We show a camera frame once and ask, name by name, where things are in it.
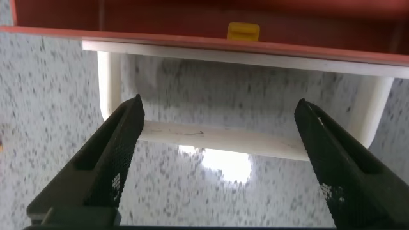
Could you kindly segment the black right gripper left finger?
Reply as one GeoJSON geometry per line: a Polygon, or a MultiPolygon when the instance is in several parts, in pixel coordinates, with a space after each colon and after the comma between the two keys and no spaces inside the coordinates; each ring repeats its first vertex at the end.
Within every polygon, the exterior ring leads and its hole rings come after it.
{"type": "Polygon", "coordinates": [[[51,207],[117,208],[144,127],[140,95],[123,102],[27,207],[42,220],[51,207]]]}

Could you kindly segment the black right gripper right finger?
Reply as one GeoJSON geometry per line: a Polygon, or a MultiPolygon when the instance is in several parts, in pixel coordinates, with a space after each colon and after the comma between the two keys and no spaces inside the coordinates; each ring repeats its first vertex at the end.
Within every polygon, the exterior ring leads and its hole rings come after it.
{"type": "Polygon", "coordinates": [[[301,140],[336,227],[408,227],[408,185],[317,105],[295,109],[301,140]]]}

